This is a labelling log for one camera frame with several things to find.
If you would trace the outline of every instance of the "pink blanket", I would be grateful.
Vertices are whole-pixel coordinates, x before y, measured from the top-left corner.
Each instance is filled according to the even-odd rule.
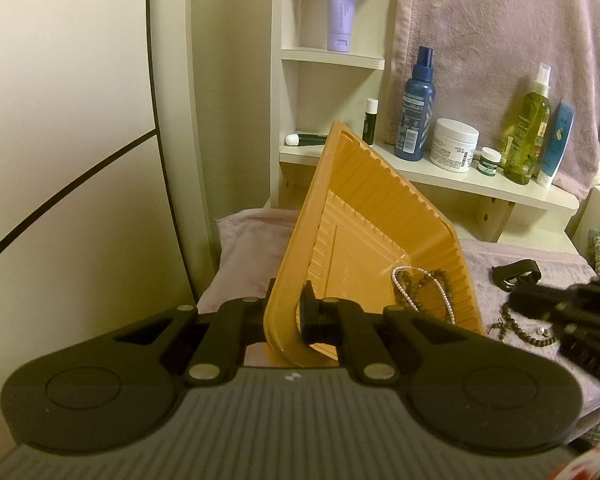
[[[225,301],[233,298],[264,297],[269,280],[275,278],[278,273],[297,218],[298,211],[248,209],[218,221],[222,243],[220,269],[211,286],[200,298],[199,311],[214,312]],[[506,296],[497,286],[491,284],[491,266],[532,258],[542,270],[542,282],[561,287],[571,283],[588,282],[594,276],[584,258],[576,254],[549,253],[472,240],[462,240],[461,245],[474,282],[482,320],[487,327],[500,317],[499,310]],[[522,316],[514,317],[521,327],[529,331],[538,326],[538,322]],[[497,337],[496,332],[492,332],[490,336]],[[505,343],[540,354],[568,368],[582,388],[582,415],[600,407],[600,383],[558,356],[557,345],[535,348],[522,342],[512,333],[507,334]],[[262,345],[248,347],[245,364],[270,365]],[[589,428],[582,428],[580,433],[587,429]]]
[[[402,88],[419,45],[434,49],[439,117],[480,131],[499,148],[516,122],[540,62],[552,67],[549,97],[576,109],[555,184],[584,198],[600,160],[600,0],[398,0],[382,140],[393,144]]]

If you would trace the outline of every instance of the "purple tube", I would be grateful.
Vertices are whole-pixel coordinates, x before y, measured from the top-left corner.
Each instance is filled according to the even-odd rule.
[[[328,11],[327,49],[348,52],[356,0],[328,0]]]

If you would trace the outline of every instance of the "black trim line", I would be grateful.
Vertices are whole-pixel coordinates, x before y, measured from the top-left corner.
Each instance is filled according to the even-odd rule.
[[[157,131],[158,139],[158,152],[160,153],[160,165],[162,166],[162,177],[164,179],[164,189],[167,192],[167,200],[169,202],[169,210],[171,211],[171,221],[173,222],[173,229],[176,233],[176,240],[178,242],[178,248],[180,249],[180,257],[182,258],[182,265],[189,281],[189,287],[191,288],[191,294],[196,303],[200,300],[200,296],[196,291],[196,286],[193,283],[191,273],[189,272],[189,266],[184,257],[184,247],[182,245],[182,238],[180,237],[180,231],[178,229],[178,223],[176,222],[176,213],[173,209],[173,199],[171,198],[171,189],[169,188],[169,177],[167,176],[167,167],[164,161],[164,150],[162,149],[162,137],[160,136],[160,125],[158,124],[158,103],[155,98],[155,83],[154,83],[154,60],[151,52],[151,0],[145,0],[146,2],[146,50],[147,59],[149,60],[149,83],[151,85],[151,101],[154,106],[154,123]]]
[[[112,162],[118,160],[125,153],[130,152],[135,147],[139,146],[143,142],[148,139],[151,139],[153,136],[157,134],[157,130],[152,130],[141,137],[138,137],[136,140],[128,143],[126,146],[120,148],[112,155],[109,155],[107,158],[93,166],[90,170],[85,171],[81,176],[76,178],[71,183],[64,186],[60,191],[58,191],[55,195],[53,195],[50,199],[48,199],[45,203],[43,203],[39,208],[37,208],[33,213],[27,216],[22,222],[20,222],[16,227],[14,227],[9,234],[7,234],[2,240],[0,240],[0,253],[5,250],[9,245],[20,236],[27,228],[29,228],[33,222],[38,220],[44,213],[49,211],[53,206],[55,206],[58,202],[60,202],[65,196],[71,193],[74,189],[76,189],[81,184],[84,184],[87,180],[89,180],[93,175],[98,173],[100,170],[106,168]]]

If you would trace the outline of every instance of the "white logo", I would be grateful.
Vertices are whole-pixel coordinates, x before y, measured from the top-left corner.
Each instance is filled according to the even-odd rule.
[[[300,375],[298,372],[291,372],[285,375],[285,379],[287,381],[294,382],[295,380],[302,379],[302,375]]]

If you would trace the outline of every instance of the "jar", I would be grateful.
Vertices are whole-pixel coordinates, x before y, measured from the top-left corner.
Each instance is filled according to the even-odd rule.
[[[495,175],[501,158],[500,152],[492,148],[483,148],[478,160],[478,171],[486,176]]]
[[[464,173],[471,167],[480,133],[453,119],[438,119],[431,145],[431,161],[440,168]]]

